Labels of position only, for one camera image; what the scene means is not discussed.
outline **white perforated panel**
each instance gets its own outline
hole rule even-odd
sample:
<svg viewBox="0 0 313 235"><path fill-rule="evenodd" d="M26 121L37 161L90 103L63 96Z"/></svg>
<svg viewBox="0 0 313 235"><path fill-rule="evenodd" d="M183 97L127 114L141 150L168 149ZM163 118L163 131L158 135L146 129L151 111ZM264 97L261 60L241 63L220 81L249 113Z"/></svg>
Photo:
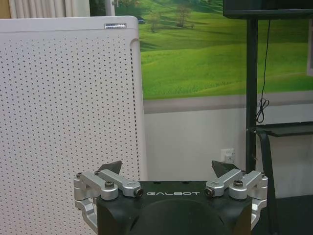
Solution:
<svg viewBox="0 0 313 235"><path fill-rule="evenodd" d="M135 26L103 29L114 22ZM0 234L94 234L74 175L122 160L146 177L136 19L0 24Z"/></svg>

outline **grassy hill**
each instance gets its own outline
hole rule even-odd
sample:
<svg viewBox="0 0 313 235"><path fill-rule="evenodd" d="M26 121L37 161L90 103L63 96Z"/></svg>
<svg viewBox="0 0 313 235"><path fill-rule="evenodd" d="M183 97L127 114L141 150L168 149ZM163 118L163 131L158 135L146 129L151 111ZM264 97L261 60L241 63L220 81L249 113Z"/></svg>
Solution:
<svg viewBox="0 0 313 235"><path fill-rule="evenodd" d="M182 5L190 13L179 27ZM244 94L246 23L223 17L221 0L140 0L117 11L146 22L139 25L145 99ZM261 89L267 21L259 25ZM306 76L307 47L307 20L273 21L266 92L313 90L313 78Z"/></svg>

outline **cable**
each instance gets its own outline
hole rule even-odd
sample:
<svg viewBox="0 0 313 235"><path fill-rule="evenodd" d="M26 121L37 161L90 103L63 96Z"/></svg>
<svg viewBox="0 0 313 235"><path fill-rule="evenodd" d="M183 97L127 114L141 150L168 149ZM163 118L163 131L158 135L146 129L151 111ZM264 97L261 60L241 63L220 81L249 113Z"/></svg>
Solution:
<svg viewBox="0 0 313 235"><path fill-rule="evenodd" d="M269 105L269 100L263 98L264 88L265 88L266 62L268 59L269 30L270 30L270 20L268 21L268 38L267 38L267 43L266 43L266 53L265 53L265 62L264 62L263 88L262 88L262 93L261 93L261 99L259 102L260 110L256 114L256 121L258 123L262 123L264 121L264 109Z"/></svg>

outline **power outlet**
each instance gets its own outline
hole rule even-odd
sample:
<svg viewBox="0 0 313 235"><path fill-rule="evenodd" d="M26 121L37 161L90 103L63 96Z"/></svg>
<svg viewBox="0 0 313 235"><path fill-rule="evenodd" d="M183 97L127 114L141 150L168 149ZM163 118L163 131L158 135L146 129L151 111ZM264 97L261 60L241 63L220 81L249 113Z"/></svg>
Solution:
<svg viewBox="0 0 313 235"><path fill-rule="evenodd" d="M221 149L221 161L224 163L234 163L235 158L235 149L226 148Z"/></svg>

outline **bolt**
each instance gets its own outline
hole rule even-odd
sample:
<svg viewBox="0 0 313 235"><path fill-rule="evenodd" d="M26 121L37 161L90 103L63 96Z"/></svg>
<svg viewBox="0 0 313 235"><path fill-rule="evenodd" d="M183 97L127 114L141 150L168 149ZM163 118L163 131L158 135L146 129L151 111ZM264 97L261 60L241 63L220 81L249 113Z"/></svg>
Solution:
<svg viewBox="0 0 313 235"><path fill-rule="evenodd" d="M137 188L135 191L134 191L134 196L135 198L139 198L143 195L143 189L142 188Z"/></svg>
<svg viewBox="0 0 313 235"><path fill-rule="evenodd" d="M234 186L237 188L241 188L242 186L244 186L244 183L241 180L235 180Z"/></svg>
<svg viewBox="0 0 313 235"><path fill-rule="evenodd" d="M104 187L107 189L114 188L114 183L112 181L106 181Z"/></svg>
<svg viewBox="0 0 313 235"><path fill-rule="evenodd" d="M209 198L212 198L212 197L214 197L214 189L213 188L206 188L205 190L204 190L204 194L207 196L207 197L209 197Z"/></svg>

